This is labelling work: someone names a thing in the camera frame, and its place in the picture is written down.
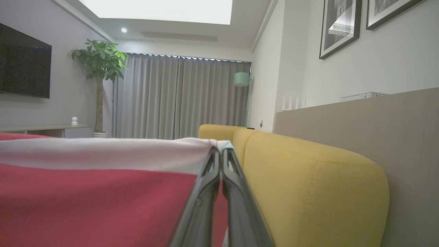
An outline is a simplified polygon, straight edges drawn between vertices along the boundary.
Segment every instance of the television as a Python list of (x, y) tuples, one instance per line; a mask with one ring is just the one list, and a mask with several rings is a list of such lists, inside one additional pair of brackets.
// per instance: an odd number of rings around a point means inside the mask
[(52, 46), (0, 23), (0, 92), (50, 97)]

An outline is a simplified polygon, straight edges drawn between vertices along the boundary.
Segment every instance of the sofa cushion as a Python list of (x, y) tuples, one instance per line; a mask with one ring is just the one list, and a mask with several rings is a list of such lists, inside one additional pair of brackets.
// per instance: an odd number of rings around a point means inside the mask
[(379, 247), (389, 208), (384, 171), (359, 154), (259, 132), (244, 173), (277, 247)]
[(235, 131), (233, 135), (233, 147), (235, 147), (235, 154), (238, 158), (239, 164), (241, 167), (244, 167), (244, 154), (245, 154), (245, 146), (247, 145), (247, 141), (256, 133), (260, 133), (261, 131), (241, 128)]

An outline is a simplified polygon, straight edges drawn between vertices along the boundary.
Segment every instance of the black and white photo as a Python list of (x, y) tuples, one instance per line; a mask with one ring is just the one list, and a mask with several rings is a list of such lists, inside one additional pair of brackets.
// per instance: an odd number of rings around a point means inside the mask
[(366, 29), (375, 29), (421, 1), (422, 0), (369, 0)]
[(324, 0), (320, 59), (360, 37), (361, 0)]

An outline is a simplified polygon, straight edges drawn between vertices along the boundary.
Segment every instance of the ceiling light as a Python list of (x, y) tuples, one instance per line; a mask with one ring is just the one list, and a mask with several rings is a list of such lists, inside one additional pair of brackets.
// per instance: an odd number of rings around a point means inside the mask
[(233, 0), (80, 0), (99, 18), (230, 25)]

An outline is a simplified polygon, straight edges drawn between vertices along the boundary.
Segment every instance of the white cabinet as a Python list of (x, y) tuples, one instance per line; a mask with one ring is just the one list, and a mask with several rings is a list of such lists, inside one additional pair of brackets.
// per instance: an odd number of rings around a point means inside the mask
[(30, 127), (0, 127), (0, 132), (37, 134), (60, 138), (91, 138), (93, 129), (86, 125), (45, 125)]

